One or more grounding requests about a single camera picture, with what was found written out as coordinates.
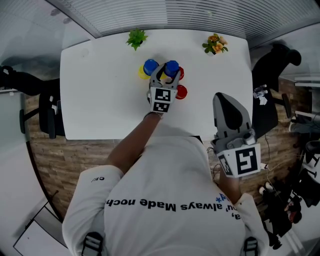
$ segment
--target wooden floor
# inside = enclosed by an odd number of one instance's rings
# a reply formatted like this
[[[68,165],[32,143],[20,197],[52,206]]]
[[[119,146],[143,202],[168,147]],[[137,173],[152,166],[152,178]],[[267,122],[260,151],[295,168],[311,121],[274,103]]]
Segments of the wooden floor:
[[[306,111],[307,91],[304,88],[296,88],[287,80],[279,81],[279,93],[272,92],[275,98],[281,98],[282,93],[287,93],[290,99],[292,112],[295,110]],[[39,97],[27,97],[26,112],[38,107]],[[292,166],[299,153],[299,148],[293,148],[298,136],[288,131],[290,119],[287,119],[283,106],[276,105],[278,112],[278,126],[266,134],[270,147],[270,159],[268,145],[265,137],[258,142],[261,144],[261,162],[269,162],[268,178],[273,177],[282,180],[288,175],[288,167]],[[106,164],[106,159],[117,141],[112,140],[67,140],[58,136],[56,139],[49,139],[49,136],[40,131],[38,115],[28,120],[30,145],[40,177],[49,195],[58,193],[53,197],[53,204],[64,217],[72,199],[79,175],[82,171]],[[205,141],[206,148],[210,142]],[[213,151],[209,153],[211,170],[218,164],[218,159]],[[219,181],[219,173],[216,172],[215,180]],[[251,194],[256,202],[262,200],[258,193],[259,186],[267,181],[267,172],[262,170],[259,173],[246,176],[241,181],[243,192]],[[263,214],[264,206],[258,207]]]

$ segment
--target blue cup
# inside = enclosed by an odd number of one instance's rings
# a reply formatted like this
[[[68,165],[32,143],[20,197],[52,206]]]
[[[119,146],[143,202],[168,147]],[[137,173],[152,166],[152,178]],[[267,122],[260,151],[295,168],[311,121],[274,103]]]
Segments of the blue cup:
[[[179,64],[175,60],[170,60],[165,65],[164,73],[170,77],[173,78],[177,72],[179,71]]]
[[[148,59],[143,65],[143,71],[146,75],[151,76],[152,72],[159,66],[158,62]]]

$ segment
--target orange flower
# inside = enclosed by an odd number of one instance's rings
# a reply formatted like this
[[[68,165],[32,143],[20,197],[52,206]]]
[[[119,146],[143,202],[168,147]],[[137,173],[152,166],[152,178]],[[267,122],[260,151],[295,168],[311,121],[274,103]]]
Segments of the orange flower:
[[[222,43],[220,43],[220,42],[217,42],[216,43],[216,47],[214,47],[214,46],[212,46],[212,48],[214,49],[214,51],[215,51],[215,53],[216,54],[220,54],[220,53],[222,53],[222,48],[223,48],[224,46],[222,45]]]
[[[227,41],[223,38],[223,36],[220,36],[220,42],[225,45],[228,44]]]
[[[208,37],[208,39],[215,42],[215,41],[218,40],[218,36],[217,35],[211,35],[211,36]]]

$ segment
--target tabletop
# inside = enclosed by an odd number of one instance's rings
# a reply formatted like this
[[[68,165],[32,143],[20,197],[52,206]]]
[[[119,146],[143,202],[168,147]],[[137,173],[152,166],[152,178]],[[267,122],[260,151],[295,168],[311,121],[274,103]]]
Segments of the tabletop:
[[[147,40],[135,51],[126,44],[129,33],[80,43],[62,51],[60,64],[61,111],[68,140],[123,139],[150,111],[149,80],[138,70],[148,59],[159,64],[177,61],[184,69],[179,84],[185,99],[176,99],[163,115],[154,136],[199,135],[212,140],[213,97],[228,94],[252,118],[252,74],[245,39],[219,34],[228,52],[210,56],[202,47],[212,32],[146,30]]]

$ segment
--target flower arrangement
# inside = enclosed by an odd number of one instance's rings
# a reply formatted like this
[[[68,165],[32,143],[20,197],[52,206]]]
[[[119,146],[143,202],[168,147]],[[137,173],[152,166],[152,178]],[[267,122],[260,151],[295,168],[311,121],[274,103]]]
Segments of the flower arrangement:
[[[205,48],[204,52],[207,54],[209,52],[215,54],[228,52],[228,48],[225,47],[227,45],[227,41],[223,36],[218,36],[218,34],[214,33],[213,35],[208,37],[207,43],[203,43],[202,47]]]
[[[134,50],[136,51],[137,48],[142,44],[142,42],[147,39],[147,37],[148,36],[145,35],[144,30],[140,30],[136,28],[135,30],[130,30],[129,39],[128,41],[126,41],[126,43],[128,45],[131,44],[131,47],[133,47]]]

